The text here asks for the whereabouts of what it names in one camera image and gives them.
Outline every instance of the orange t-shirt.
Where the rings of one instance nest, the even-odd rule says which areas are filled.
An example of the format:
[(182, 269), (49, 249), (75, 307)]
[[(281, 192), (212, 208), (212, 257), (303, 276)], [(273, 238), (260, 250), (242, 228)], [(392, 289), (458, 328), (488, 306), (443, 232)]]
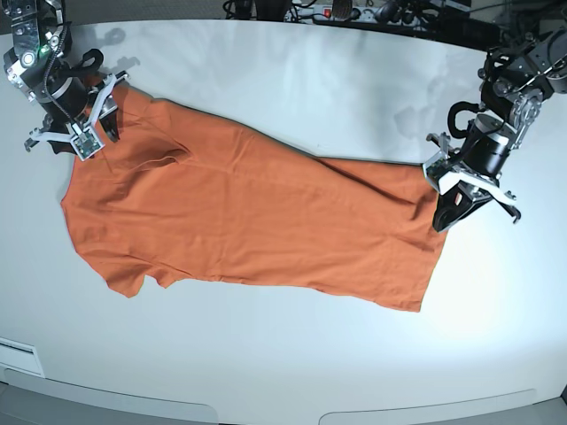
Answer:
[(113, 94), (120, 140), (75, 160), (61, 203), (75, 249), (111, 289), (132, 297), (145, 275), (290, 285), (419, 311), (445, 241), (420, 167), (313, 158), (230, 120)]

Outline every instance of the screw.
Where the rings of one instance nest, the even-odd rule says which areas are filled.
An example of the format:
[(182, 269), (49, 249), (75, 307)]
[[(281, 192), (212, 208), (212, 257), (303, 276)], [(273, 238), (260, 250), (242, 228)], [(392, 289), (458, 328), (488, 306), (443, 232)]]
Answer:
[(24, 63), (24, 65), (26, 66), (30, 66), (34, 63), (35, 61), (35, 55), (34, 53), (32, 53), (31, 51), (27, 51), (26, 53), (24, 53), (24, 56), (22, 56), (21, 61)]
[(502, 93), (505, 95), (509, 92), (508, 85), (504, 82), (497, 82), (494, 88), (496, 89), (496, 93)]

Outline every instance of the table surface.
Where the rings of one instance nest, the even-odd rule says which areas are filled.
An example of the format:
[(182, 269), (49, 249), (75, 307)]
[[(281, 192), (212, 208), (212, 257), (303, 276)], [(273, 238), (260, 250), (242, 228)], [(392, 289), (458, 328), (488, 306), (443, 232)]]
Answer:
[[(131, 84), (318, 155), (420, 162), (483, 54), (356, 30), (233, 21), (74, 29)], [(11, 47), (0, 37), (0, 51)], [(59, 201), (72, 168), (23, 149), (43, 110), (0, 80), (0, 336), (50, 379), (214, 407), (221, 421), (313, 424), (567, 383), (567, 98), (548, 101), (504, 169), (516, 226), (489, 205), (455, 226), (419, 314), (298, 288), (152, 279), (130, 300), (74, 252)]]

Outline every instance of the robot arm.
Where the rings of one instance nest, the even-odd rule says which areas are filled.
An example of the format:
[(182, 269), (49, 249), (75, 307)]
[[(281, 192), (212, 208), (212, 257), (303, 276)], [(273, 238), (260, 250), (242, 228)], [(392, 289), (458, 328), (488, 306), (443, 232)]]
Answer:
[(110, 74), (97, 86), (85, 86), (82, 79), (96, 74), (104, 57), (92, 49), (76, 66), (67, 64), (64, 58), (73, 42), (61, 0), (2, 0), (2, 6), (12, 20), (14, 45), (4, 54), (4, 71), (29, 102), (38, 102), (47, 112), (43, 128), (30, 132), (26, 150), (45, 141), (56, 153), (90, 158), (105, 146), (95, 130), (98, 121), (116, 142), (118, 106), (112, 90), (128, 75)]
[[(518, 149), (541, 105), (554, 93), (567, 93), (567, 29), (543, 40), (528, 34), (516, 45), (489, 51), (478, 70), (483, 80), (480, 104), (460, 102), (448, 114), (454, 139), (445, 133), (428, 135), (439, 152), (423, 164), (430, 185), (439, 193), (433, 227), (442, 232), (495, 200), (513, 217), (521, 218), (516, 197), (500, 187), (501, 170), (509, 154)], [(466, 129), (455, 125), (459, 112), (477, 114)]]

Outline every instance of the black cylinder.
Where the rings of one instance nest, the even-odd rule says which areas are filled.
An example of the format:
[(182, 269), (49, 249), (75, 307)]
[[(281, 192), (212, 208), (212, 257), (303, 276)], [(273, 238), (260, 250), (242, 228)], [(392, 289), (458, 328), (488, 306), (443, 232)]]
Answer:
[(483, 136), (465, 157), (464, 163), (477, 173), (496, 177), (509, 154), (510, 150), (506, 145), (499, 144), (488, 136)]
[[(49, 86), (51, 95), (71, 115), (77, 118), (87, 106), (89, 94), (76, 77), (69, 77), (63, 81), (57, 81)], [(41, 91), (36, 92), (37, 101), (42, 108), (56, 121), (68, 122), (69, 119), (51, 100)]]
[(477, 173), (495, 178), (510, 154), (513, 138), (514, 134), (501, 121), (479, 114), (462, 145), (466, 152), (463, 162)]
[(548, 81), (555, 93), (567, 93), (567, 72), (563, 69), (561, 72), (551, 73)]

